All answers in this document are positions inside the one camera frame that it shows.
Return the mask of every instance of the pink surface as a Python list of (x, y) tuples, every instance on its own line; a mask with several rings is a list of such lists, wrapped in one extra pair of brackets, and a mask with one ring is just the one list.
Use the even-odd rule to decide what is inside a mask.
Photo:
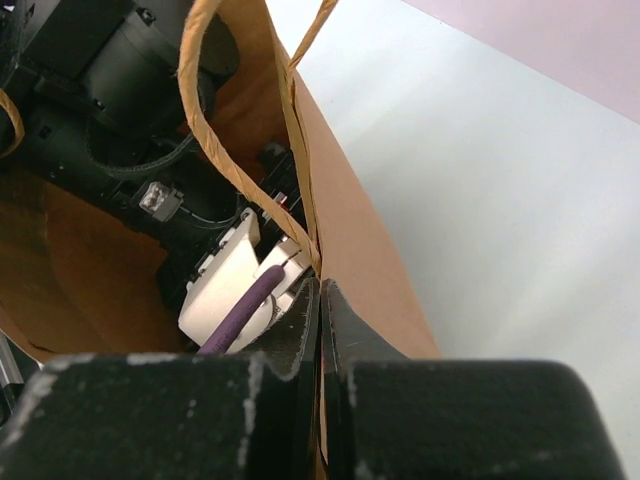
[(640, 123), (640, 0), (405, 0)]

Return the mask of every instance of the purple stick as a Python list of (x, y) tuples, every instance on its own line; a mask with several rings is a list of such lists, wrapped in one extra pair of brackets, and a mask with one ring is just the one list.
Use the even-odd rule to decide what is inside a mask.
[(235, 342), (240, 332), (249, 322), (271, 292), (284, 280), (284, 268), (274, 265), (258, 278), (238, 300), (222, 323), (200, 347), (198, 353), (225, 353)]

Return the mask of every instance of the white plastic part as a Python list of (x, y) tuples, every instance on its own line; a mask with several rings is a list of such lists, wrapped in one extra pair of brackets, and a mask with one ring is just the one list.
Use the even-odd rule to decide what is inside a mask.
[(249, 345), (291, 307), (293, 297), (287, 290), (311, 262), (295, 242), (284, 239), (259, 264), (254, 250), (259, 241), (258, 218), (253, 210), (247, 209), (238, 228), (223, 238), (221, 250), (202, 263), (200, 278), (187, 286), (178, 324), (198, 345), (207, 341), (253, 282), (273, 265), (283, 266), (285, 278), (251, 317), (229, 353)]

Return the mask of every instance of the pink wall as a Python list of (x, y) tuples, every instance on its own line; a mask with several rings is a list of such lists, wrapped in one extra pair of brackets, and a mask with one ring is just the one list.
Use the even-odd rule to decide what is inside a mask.
[(405, 0), (640, 123), (639, 0)]

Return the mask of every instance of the paper bag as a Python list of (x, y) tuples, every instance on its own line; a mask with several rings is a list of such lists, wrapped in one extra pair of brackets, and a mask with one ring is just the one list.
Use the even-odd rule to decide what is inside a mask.
[[(291, 61), (263, 0), (220, 3), (194, 2), (178, 71), (187, 121), (203, 151), (389, 343), (411, 357), (438, 356), (388, 233), (295, 71), (336, 2), (323, 2)], [(216, 11), (236, 39), (241, 65), (218, 92), (211, 128), (194, 72)], [(251, 160), (270, 140), (294, 152), (308, 233), (251, 178)], [(20, 171), (0, 175), (0, 328), (39, 361), (87, 351), (181, 351), (177, 321), (154, 281), (164, 257), (155, 241), (56, 187)]]

